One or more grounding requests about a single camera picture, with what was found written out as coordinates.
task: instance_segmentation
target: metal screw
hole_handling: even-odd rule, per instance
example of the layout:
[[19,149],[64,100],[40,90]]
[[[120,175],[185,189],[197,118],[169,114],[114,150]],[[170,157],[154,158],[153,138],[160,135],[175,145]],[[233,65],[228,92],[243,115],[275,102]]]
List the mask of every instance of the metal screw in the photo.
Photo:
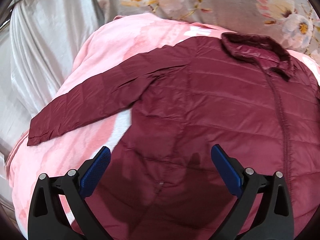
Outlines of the metal screw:
[[252,168],[246,168],[245,173],[252,175],[252,174],[254,174],[254,170]]
[[277,172],[276,172],[276,176],[277,176],[278,178],[282,178],[282,177],[283,177],[283,174],[282,174],[281,171],[277,171]]
[[69,176],[74,176],[76,174],[76,170],[70,170],[68,171]]
[[39,179],[45,179],[47,175],[45,173],[40,174]]

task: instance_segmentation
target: jacket collar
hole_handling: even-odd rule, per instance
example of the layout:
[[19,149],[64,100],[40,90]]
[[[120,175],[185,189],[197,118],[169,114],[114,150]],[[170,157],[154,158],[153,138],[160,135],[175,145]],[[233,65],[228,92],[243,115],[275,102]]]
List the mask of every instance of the jacket collar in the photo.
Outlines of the jacket collar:
[[289,52],[269,36],[223,33],[221,42],[237,59],[258,63],[266,71],[282,72],[287,80],[294,75],[295,67]]

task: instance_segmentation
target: gray satin fabric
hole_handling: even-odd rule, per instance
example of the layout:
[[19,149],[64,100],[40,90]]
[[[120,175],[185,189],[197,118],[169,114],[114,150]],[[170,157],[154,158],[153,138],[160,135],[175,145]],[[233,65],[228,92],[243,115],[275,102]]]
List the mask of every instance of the gray satin fabric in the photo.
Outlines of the gray satin fabric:
[[29,128],[31,115],[11,86],[9,27],[0,31],[0,152],[7,157],[19,137]]
[[82,44],[102,24],[96,0],[22,0],[10,23],[11,79],[35,116],[71,73]]

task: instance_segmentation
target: jacket seam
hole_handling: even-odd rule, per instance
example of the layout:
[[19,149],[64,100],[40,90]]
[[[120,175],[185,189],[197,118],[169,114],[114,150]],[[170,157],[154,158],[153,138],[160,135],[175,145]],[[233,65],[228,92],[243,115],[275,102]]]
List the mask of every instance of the jacket seam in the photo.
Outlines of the jacket seam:
[[[266,89],[268,88],[267,86],[264,86],[264,85],[261,85],[261,84],[258,84],[258,83],[249,82],[249,81],[243,80],[243,79],[241,79],[241,78],[237,78],[237,77],[232,77],[232,76],[227,76],[227,75],[221,75],[221,74],[218,74],[218,73],[198,72],[198,71],[194,71],[194,73],[197,73],[197,74],[206,74],[206,75],[215,75],[215,76],[220,76],[220,77],[228,77],[228,78],[231,78],[231,79],[236,79],[236,80],[242,81],[242,82],[247,83],[247,84],[257,85],[257,86],[260,86],[260,87],[263,87],[263,88],[266,88]],[[305,98],[300,98],[300,97],[298,97],[298,96],[296,96],[296,95],[294,95],[294,94],[288,93],[288,92],[286,92],[286,91],[284,91],[284,90],[279,90],[279,91],[280,91],[281,93],[284,93],[284,94],[287,94],[287,95],[291,95],[291,96],[294,96],[294,97],[296,97],[296,98],[298,98],[298,99],[307,101],[307,102],[309,102],[309,103],[311,103],[311,104],[314,104],[314,105],[317,105],[317,103],[315,103],[315,102],[309,101],[309,100],[307,100],[307,99],[305,99]]]
[[[271,107],[266,107],[266,106],[254,104],[254,103],[252,103],[252,102],[248,102],[248,101],[244,101],[244,100],[239,100],[239,99],[236,99],[236,98],[230,98],[230,97],[224,97],[224,96],[218,96],[218,95],[212,95],[212,94],[205,94],[205,93],[198,93],[198,92],[195,92],[195,91],[190,91],[190,92],[193,93],[193,94],[201,94],[201,95],[203,94],[203,95],[210,95],[210,96],[215,96],[215,97],[220,97],[220,98],[231,99],[231,100],[239,101],[239,102],[242,102],[242,103],[250,104],[250,105],[253,105],[253,106],[259,106],[259,107],[262,107],[262,108],[274,110],[274,109],[271,108]],[[299,117],[299,118],[301,118],[302,120],[305,120],[305,121],[320,123],[320,122],[317,122],[317,121],[314,121],[314,120],[304,119],[304,118],[302,118],[302,117],[299,116],[299,115],[295,115],[295,114],[288,113],[288,112],[285,112],[285,113],[286,113],[286,114],[293,115],[293,116],[295,116],[295,117]]]
[[272,90],[272,93],[274,95],[274,101],[275,101],[275,111],[278,118],[279,125],[282,130],[283,134],[283,155],[284,155],[284,175],[285,175],[285,181],[288,186],[288,192],[290,197],[291,196],[291,182],[289,180],[290,178],[290,134],[288,127],[288,121],[284,114],[284,109],[281,101],[281,96],[279,94],[279,91],[277,90],[276,86],[272,82],[272,78],[268,75],[266,71],[263,70],[263,72],[266,75],[267,82],[270,85],[270,88]]
[[[158,160],[158,159],[148,158],[148,157],[145,157],[145,156],[142,156],[141,154],[139,154],[134,148],[129,148],[124,141],[121,141],[121,143],[122,143],[128,150],[134,151],[135,154],[136,154],[139,158],[144,159],[144,160],[146,160],[146,161],[159,162],[159,163],[167,163],[167,164],[172,164],[172,165],[176,165],[176,166],[182,167],[182,168],[184,168],[184,169],[191,169],[191,170],[194,170],[194,171],[204,171],[204,172],[209,172],[209,173],[217,174],[216,171],[211,171],[211,170],[206,170],[206,169],[197,169],[197,168],[193,168],[193,167],[188,167],[188,166],[186,166],[186,165],[183,165],[183,164],[180,164],[180,163],[170,162],[170,161],[168,161],[168,160]],[[297,178],[297,177],[305,176],[305,175],[313,175],[313,174],[317,174],[317,173],[320,173],[320,171],[309,172],[309,173],[304,173],[304,174],[299,174],[299,175],[292,175],[292,176],[290,176],[290,179],[291,179],[291,178]]]
[[[224,128],[224,127],[220,127],[220,126],[217,126],[217,125],[190,124],[189,126],[204,126],[204,127],[219,128],[219,129],[227,130],[227,131],[231,131],[231,132],[245,133],[245,134],[251,134],[251,135],[258,135],[258,136],[265,136],[265,137],[273,138],[273,139],[276,139],[276,140],[282,140],[282,138],[277,138],[277,137],[273,137],[273,136],[266,135],[266,134],[249,133],[249,132],[245,132],[245,131],[231,130],[231,129]],[[301,142],[301,143],[309,143],[309,144],[313,144],[313,145],[316,145],[316,146],[320,146],[320,144],[316,144],[316,143],[313,143],[313,142],[306,142],[306,141],[295,140],[295,139],[292,139],[292,138],[290,138],[290,141]]]
[[[235,66],[239,66],[239,67],[242,67],[242,68],[245,68],[245,69],[249,69],[249,70],[252,70],[252,71],[255,71],[255,72],[258,72],[258,73],[261,73],[263,74],[263,72],[259,71],[258,69],[253,69],[253,68],[249,68],[249,67],[246,67],[244,65],[241,65],[241,64],[236,64],[236,63],[231,63],[231,62],[228,62],[228,61],[225,61],[225,60],[222,60],[222,59],[217,59],[217,58],[210,58],[210,57],[203,57],[203,56],[198,56],[197,58],[204,58],[204,59],[209,59],[209,60],[212,60],[212,61],[220,61],[220,62],[224,62],[224,63],[227,63],[227,64],[230,64],[230,65],[235,65]],[[292,79],[289,80],[290,83],[295,83],[295,84],[300,84],[300,85],[304,85],[304,84],[301,84],[300,82],[295,82],[293,81]]]

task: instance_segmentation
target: blue gripper pad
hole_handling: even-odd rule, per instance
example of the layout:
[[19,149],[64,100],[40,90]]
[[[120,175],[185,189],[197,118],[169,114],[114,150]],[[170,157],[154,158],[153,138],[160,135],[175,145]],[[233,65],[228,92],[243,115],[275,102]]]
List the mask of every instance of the blue gripper pad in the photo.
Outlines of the blue gripper pad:
[[229,192],[240,198],[243,193],[242,179],[229,162],[228,155],[219,144],[216,144],[211,148],[211,159]]
[[111,161],[110,149],[105,147],[100,154],[95,157],[94,162],[82,176],[79,183],[79,194],[82,198],[92,195],[103,173]]

